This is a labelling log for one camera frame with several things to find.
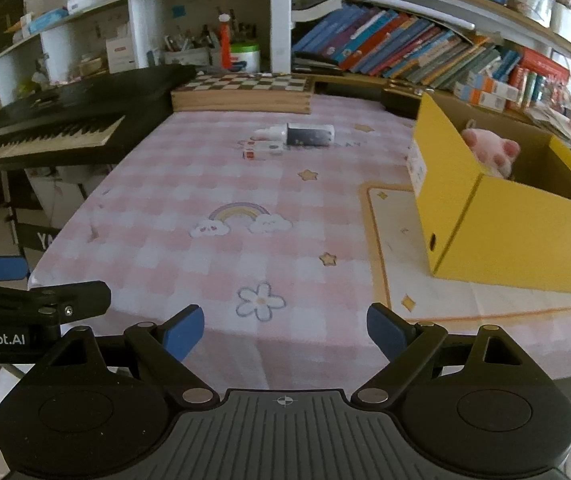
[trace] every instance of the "rainbow print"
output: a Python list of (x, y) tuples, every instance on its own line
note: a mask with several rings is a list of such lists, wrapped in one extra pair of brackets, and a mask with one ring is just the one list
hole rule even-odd
[(249, 216), (252, 220), (256, 220), (259, 215), (269, 215), (269, 212), (264, 207), (251, 202), (233, 202), (219, 207), (208, 218), (225, 222), (232, 216)]

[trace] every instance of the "paper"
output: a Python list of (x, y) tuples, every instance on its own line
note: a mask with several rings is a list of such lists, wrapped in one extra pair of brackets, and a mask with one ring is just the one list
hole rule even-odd
[(425, 165), (423, 155), (421, 155), (421, 150), (419, 150), (419, 145), (414, 139), (412, 139), (412, 145), (410, 146), (408, 153), (408, 171), (409, 178), (412, 181), (414, 195), (418, 197), (419, 193), (421, 193), (423, 183), (425, 182), (427, 166)]

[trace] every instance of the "book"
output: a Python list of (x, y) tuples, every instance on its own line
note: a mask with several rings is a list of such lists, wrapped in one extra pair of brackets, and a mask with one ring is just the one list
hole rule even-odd
[(424, 44), (427, 41), (430, 41), (432, 38), (436, 37), (438, 34), (440, 34), (440, 32), (441, 29), (439, 27), (437, 27), (436, 25), (430, 25), (423, 32), (421, 32), (421, 34), (415, 37), (412, 41), (410, 41), (401, 49), (392, 54), (390, 57), (379, 63), (375, 68), (373, 68), (370, 72), (368, 72), (368, 74), (377, 75), (379, 72), (387, 69), (387, 67), (395, 64), (398, 60), (402, 59), (403, 57), (409, 56), (414, 52), (420, 50), (421, 48), (423, 48)]
[(568, 68), (559, 65), (549, 57), (545, 57), (543, 54), (531, 48), (522, 46), (520, 50), (522, 56), (520, 65), (523, 68), (526, 68), (531, 72), (535, 72), (547, 78), (553, 78), (554, 80), (559, 81), (563, 84), (568, 83)]
[(534, 83), (536, 82), (536, 77), (538, 74), (532, 72), (527, 75), (525, 80), (525, 90), (523, 90), (523, 101), (521, 102), (521, 108), (527, 108), (530, 106), (530, 101), (532, 100), (532, 94), (534, 92)]
[(348, 59), (346, 59), (346, 68), (352, 73), (359, 72), (365, 63), (369, 62), (369, 60), (376, 56), (378, 52), (384, 49), (392, 41), (396, 40), (396, 38), (398, 38), (404, 30), (407, 30), (413, 23), (416, 23), (418, 20), (419, 18), (417, 16), (408, 16), (407, 14), (404, 14), (403, 19), (400, 20), (395, 27), (391, 28), (387, 33), (385, 33), (380, 41), (380, 38), (375, 38), (375, 35), (371, 37), (371, 40), (373, 40), (372, 43), (369, 43), (370, 40), (368, 40), (366, 43), (363, 43), (363, 45), (359, 47), (359, 51), (361, 51), (362, 54), (360, 54), (360, 56), (356, 56), (355, 58), (350, 56)]
[(402, 73), (406, 73), (406, 75), (409, 75), (409, 73), (415, 72), (414, 70), (415, 68), (416, 69), (421, 68), (419, 61), (421, 59), (427, 59), (425, 56), (427, 56), (427, 54), (430, 52), (434, 52), (435, 44), (437, 46), (440, 46), (442, 44), (445, 44), (447, 46), (448, 40), (458, 40), (459, 43), (461, 42), (461, 39), (458, 38), (457, 36), (454, 36), (451, 30), (444, 30), (431, 40), (427, 41), (419, 51), (411, 55), (404, 56), (402, 59), (398, 60), (397, 62), (390, 64), (389, 68), (383, 72), (383, 76), (396, 78), (399, 77)]
[(505, 69), (504, 73), (502, 73), (499, 81), (507, 83), (507, 80), (510, 77), (510, 73), (512, 72), (512, 70), (515, 69), (515, 66), (517, 66), (520, 62), (521, 62), (521, 54), (519, 54), (517, 52), (517, 55), (514, 56), (512, 63), (510, 65), (508, 65), (507, 68)]
[[(418, 84), (419, 82), (421, 82), (423, 79), (429, 77), (431, 74), (433, 74), (434, 72), (436, 72), (437, 70), (440, 70), (440, 68), (448, 63), (450, 63), (451, 61), (453, 61), (454, 59), (457, 59), (461, 56), (462, 53), (465, 53), (467, 51), (469, 51), (470, 49), (470, 45), (466, 44), (466, 43), (459, 43), (458, 45), (456, 45), (452, 50), (446, 52), (443, 56), (441, 56), (440, 58), (438, 58), (437, 60), (435, 60), (434, 63), (430, 63), (426, 66), (424, 66), (421, 70), (419, 70), (418, 72), (412, 74), (411, 76), (408, 76), (408, 81)], [(451, 73), (454, 73), (455, 67), (456, 65), (453, 64), (453, 69)], [(443, 79), (445, 79), (447, 76), (449, 75), (449, 73), (445, 73), (443, 75)]]
[(521, 104), (523, 103), (523, 94), (525, 93), (525, 84), (527, 82), (529, 70), (523, 68), (520, 65), (517, 65), (512, 72), (510, 72), (510, 77), (507, 80), (507, 83), (510, 86), (514, 86), (519, 91), (519, 96), (515, 102), (510, 102), (507, 104), (507, 107), (512, 110), (518, 110), (521, 108)]
[(459, 38), (459, 36), (456, 36), (451, 30), (446, 30), (443, 36), (437, 38), (425, 54), (417, 58), (417, 65), (421, 68), (424, 67), (452, 48), (454, 44), (460, 42), (461, 38)]
[(478, 49), (472, 57), (468, 59), (466, 65), (461, 69), (447, 75), (444, 79), (439, 81), (437, 88), (441, 90), (453, 91), (454, 85), (456, 83), (465, 84), (466, 82), (466, 74), (468, 72), (478, 73), (480, 69), (487, 66), (489, 60), (492, 59), (494, 53), (492, 52), (494, 49), (491, 46), (484, 46), (483, 48)]
[(293, 52), (299, 52), (302, 50), (307, 44), (310, 43), (314, 38), (316, 38), (326, 27), (329, 27), (331, 23), (337, 19), (342, 12), (347, 10), (347, 6), (343, 6), (339, 10), (335, 10), (334, 12), (330, 12), (325, 18), (323, 18), (320, 22), (318, 22), (312, 30), (309, 30), (307, 34), (305, 34), (299, 41), (297, 41), (294, 46), (292, 47)]
[(339, 63), (344, 61), (368, 38), (371, 38), (373, 34), (381, 30), (387, 23), (390, 23), (396, 16), (397, 13), (393, 10), (382, 10), (379, 14), (373, 16), (369, 22), (362, 25), (350, 36), (350, 41), (345, 44), (341, 51), (336, 52), (332, 59)]
[(465, 57), (473, 54), (475, 51), (480, 49), (480, 47), (488, 41), (487, 36), (476, 36), (473, 40), (472, 46), (467, 48), (465, 51), (459, 54), (459, 56), (454, 57), (448, 63), (444, 64), (441, 68), (437, 69), (436, 71), (432, 72), (430, 75), (426, 76), (424, 79), (421, 79), (421, 83), (425, 85), (431, 84), (438, 76), (443, 75), (443, 73), (450, 70), (454, 65), (460, 62)]
[(430, 27), (432, 22), (426, 20), (425, 18), (419, 18), (414, 23), (409, 25), (408, 28), (403, 30), (394, 40), (388, 41), (387, 44), (380, 49), (374, 56), (371, 56), (362, 66), (359, 68), (359, 72), (362, 74), (367, 74), (372, 71), (381, 62), (388, 59), (397, 50), (403, 48), (406, 44), (416, 38), (421, 34), (427, 27)]
[(242, 111), (310, 113), (312, 78), (301, 75), (265, 76), (232, 73), (197, 76), (172, 90), (172, 109), (183, 111)]
[(344, 30), (350, 23), (352, 23), (358, 16), (363, 14), (365, 9), (359, 6), (350, 6), (349, 10), (339, 15), (339, 17), (330, 23), (320, 34), (316, 36), (310, 43), (303, 47), (303, 52), (316, 52), (318, 49), (323, 47), (332, 37), (337, 33), (337, 31)]
[(343, 7), (343, 0), (325, 0), (315, 6), (307, 9), (293, 9), (292, 21), (294, 23), (301, 22), (314, 22), (320, 20), (323, 16), (327, 16), (334, 10), (339, 10)]
[(443, 36), (444, 33), (444, 31), (441, 31), (436, 36), (428, 38), (422, 44), (417, 45), (410, 52), (392, 62), (385, 70), (383, 70), (381, 75), (383, 77), (398, 77), (404, 72), (411, 71), (411, 69), (417, 65), (417, 59), (430, 50), (432, 48), (432, 44), (435, 41), (438, 41), (438, 38)]
[(541, 91), (543, 90), (543, 84), (545, 83), (545, 77), (541, 74), (536, 75), (534, 80), (534, 87), (532, 90), (532, 97), (530, 98), (530, 104), (533, 105), (541, 99)]
[(357, 18), (352, 24), (347, 27), (343, 32), (337, 34), (334, 38), (332, 38), (329, 43), (327, 43), (322, 49), (320, 54), (325, 57), (332, 57), (332, 55), (337, 51), (337, 49), (341, 49), (345, 43), (350, 41), (350, 36), (354, 34), (360, 27), (362, 27), (365, 23), (370, 21), (372, 17), (379, 12), (379, 9), (374, 7), (373, 9), (368, 9), (366, 13), (362, 14), (359, 18)]

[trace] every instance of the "cardboard box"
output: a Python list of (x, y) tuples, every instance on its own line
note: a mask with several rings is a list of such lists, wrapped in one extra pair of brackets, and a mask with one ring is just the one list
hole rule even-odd
[(492, 79), (483, 74), (475, 74), (474, 72), (468, 73), (468, 85), (488, 94), (507, 99), (508, 101), (518, 101), (519, 90), (514, 86), (510, 86), (496, 79)]
[(504, 98), (482, 92), (481, 90), (462, 85), (461, 83), (454, 85), (454, 95), (473, 105), (483, 106), (498, 112), (502, 112), (505, 109), (506, 100)]
[[(469, 119), (520, 144), (514, 181), (474, 158)], [(571, 292), (571, 151), (558, 138), (426, 92), (408, 166), (434, 276)]]
[(105, 41), (105, 48), (107, 50), (107, 65), (110, 69), (110, 74), (136, 68), (132, 38), (107, 40)]

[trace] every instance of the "cloud print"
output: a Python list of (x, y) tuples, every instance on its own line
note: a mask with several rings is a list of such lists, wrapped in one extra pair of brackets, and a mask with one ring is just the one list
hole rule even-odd
[(287, 231), (292, 227), (292, 222), (286, 220), (281, 215), (277, 214), (262, 214), (256, 217), (250, 227), (248, 228), (251, 233), (271, 233), (273, 231)]
[(201, 236), (223, 236), (230, 232), (230, 228), (220, 220), (206, 218), (198, 222), (197, 226), (190, 231), (192, 238)]

